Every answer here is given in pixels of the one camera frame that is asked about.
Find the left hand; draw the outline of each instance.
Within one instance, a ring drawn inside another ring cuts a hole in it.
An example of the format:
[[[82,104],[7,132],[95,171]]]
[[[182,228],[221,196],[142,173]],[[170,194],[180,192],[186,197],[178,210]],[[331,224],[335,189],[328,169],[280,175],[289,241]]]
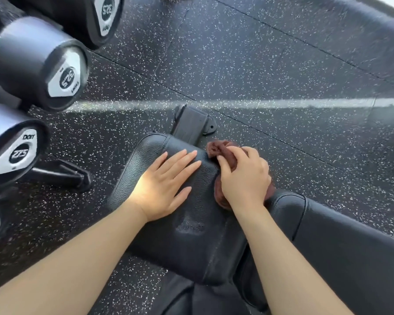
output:
[[[187,153],[184,149],[165,161],[168,153],[164,152],[140,177],[126,201],[139,206],[147,221],[171,214],[191,191],[188,186],[176,195],[183,183],[200,167],[200,160],[187,166],[196,156],[197,150]]]

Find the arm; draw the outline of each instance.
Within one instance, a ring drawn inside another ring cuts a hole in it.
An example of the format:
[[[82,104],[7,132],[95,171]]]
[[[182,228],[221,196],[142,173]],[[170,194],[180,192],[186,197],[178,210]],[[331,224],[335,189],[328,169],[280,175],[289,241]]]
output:
[[[181,185],[200,166],[197,152],[162,154],[114,212],[0,288],[0,315],[87,314],[127,247],[147,221],[188,197]]]
[[[223,157],[222,191],[232,206],[251,248],[274,315],[353,315],[280,230],[263,206],[271,183],[267,162],[257,150],[228,147],[238,166],[231,173]]]

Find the fingers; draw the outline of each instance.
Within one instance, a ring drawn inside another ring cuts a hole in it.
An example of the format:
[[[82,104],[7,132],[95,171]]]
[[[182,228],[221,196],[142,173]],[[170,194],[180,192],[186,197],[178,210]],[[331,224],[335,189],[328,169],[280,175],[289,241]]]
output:
[[[251,148],[251,147],[242,147],[247,153],[248,153],[248,158],[250,159],[258,159],[260,158],[260,155],[258,154],[257,149]]]
[[[201,160],[196,161],[190,164],[188,167],[185,167],[176,177],[173,179],[174,183],[178,188],[182,186],[182,184],[196,171],[201,165]]]
[[[265,173],[268,173],[269,170],[270,170],[270,166],[268,165],[267,160],[265,160],[265,159],[263,159],[263,158],[260,158],[260,159],[261,159],[261,166],[263,167],[263,171],[264,171]]]
[[[240,161],[245,161],[246,159],[248,159],[247,155],[242,150],[242,148],[235,147],[235,146],[229,146],[229,147],[226,147],[226,148],[228,148],[235,155],[236,160],[238,160],[238,163]]]
[[[159,169],[160,165],[163,164],[163,162],[165,161],[166,157],[168,157],[168,152],[164,152],[163,154],[161,154],[158,158],[156,158],[156,160],[153,162],[153,164],[151,164],[149,166],[149,170],[150,171],[156,171]]]
[[[175,178],[195,157],[197,156],[197,150],[185,155],[179,159],[171,168],[165,173],[168,178]]]
[[[169,205],[168,211],[169,213],[174,212],[184,201],[187,199],[188,195],[191,192],[191,187],[185,187],[182,189],[172,200]]]
[[[223,177],[231,174],[231,167],[229,167],[228,162],[224,156],[217,156],[219,165],[221,166],[221,174]]]
[[[160,174],[167,172],[179,159],[183,158],[187,154],[187,150],[181,150],[169,158],[164,164],[158,169]]]

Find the weight number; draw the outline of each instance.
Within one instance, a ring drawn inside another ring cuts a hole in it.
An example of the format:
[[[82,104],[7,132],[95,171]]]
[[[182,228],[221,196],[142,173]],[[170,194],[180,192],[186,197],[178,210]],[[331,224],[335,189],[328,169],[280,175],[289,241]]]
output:
[[[73,81],[74,78],[74,71],[70,69],[67,73],[67,75],[63,78],[63,81],[61,82],[61,87],[67,88],[69,84]]]
[[[107,15],[111,15],[112,12],[113,12],[113,5],[112,4],[102,6],[102,16],[103,17],[107,16]]]
[[[25,157],[28,154],[29,149],[20,149],[20,150],[15,150],[13,151],[11,158],[22,158]]]

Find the metal bracket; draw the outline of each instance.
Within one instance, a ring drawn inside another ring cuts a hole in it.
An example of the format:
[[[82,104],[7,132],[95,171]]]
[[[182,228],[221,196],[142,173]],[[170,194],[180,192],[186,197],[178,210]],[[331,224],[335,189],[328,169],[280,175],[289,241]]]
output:
[[[62,186],[79,193],[89,191],[94,185],[93,176],[89,171],[61,159],[37,164],[23,178]]]

